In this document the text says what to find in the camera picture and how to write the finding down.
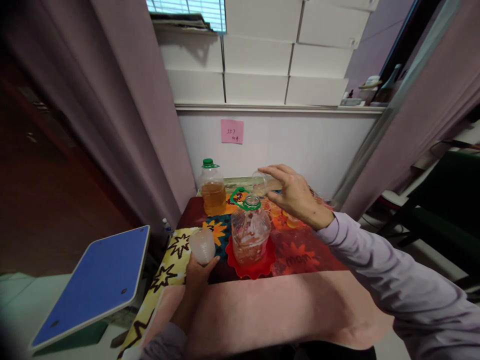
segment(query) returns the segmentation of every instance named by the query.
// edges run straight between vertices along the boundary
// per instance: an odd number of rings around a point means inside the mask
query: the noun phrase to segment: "table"
[[[227,195],[225,199],[226,210],[223,215],[207,216],[204,212],[204,201],[201,196],[192,197],[189,200],[141,309],[123,343],[118,356],[119,359],[122,358],[125,349],[138,346],[141,342],[164,289],[170,285],[185,283],[185,272],[190,258],[188,240],[195,229],[209,228],[213,231],[216,254],[220,256],[220,262],[213,269],[208,279],[209,284],[240,280],[235,269],[227,264],[228,255],[225,248],[232,234],[231,213],[237,209],[237,206],[231,203],[230,195],[240,186],[246,186],[245,188],[248,190],[248,179],[247,177],[236,178],[233,181],[225,179]],[[237,200],[242,201],[246,195],[246,192],[237,193]],[[276,246],[277,260],[272,266],[271,274],[267,277],[347,270],[331,254],[328,246],[314,237],[309,226],[301,223],[297,228],[290,228],[287,225],[286,216],[283,214],[273,218],[270,236]]]
[[[150,226],[146,225],[92,242],[30,349],[43,349],[131,305],[137,295],[149,233]]]

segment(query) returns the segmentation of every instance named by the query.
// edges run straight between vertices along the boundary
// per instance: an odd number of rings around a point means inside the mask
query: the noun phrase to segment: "pink towel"
[[[167,286],[144,337],[168,323],[184,286]],[[325,340],[367,349],[392,328],[349,271],[321,271],[209,285],[186,357],[223,357],[276,344]]]

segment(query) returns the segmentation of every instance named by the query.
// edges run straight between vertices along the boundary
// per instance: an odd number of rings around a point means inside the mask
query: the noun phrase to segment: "right hand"
[[[335,218],[330,209],[317,204],[307,181],[291,167],[270,165],[260,167],[258,171],[273,176],[282,185],[281,194],[270,191],[268,199],[314,230],[326,228]]]

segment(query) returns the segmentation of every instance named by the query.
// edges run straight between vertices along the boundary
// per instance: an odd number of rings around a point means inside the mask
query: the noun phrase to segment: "pink sticky note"
[[[244,122],[242,120],[221,120],[221,142],[243,144]]]

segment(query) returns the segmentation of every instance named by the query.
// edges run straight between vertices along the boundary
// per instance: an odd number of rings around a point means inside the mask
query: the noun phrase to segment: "purple curtain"
[[[154,233],[195,196],[145,0],[27,0],[4,37]]]
[[[436,139],[480,102],[480,1],[464,0],[354,183],[342,211],[359,219]]]

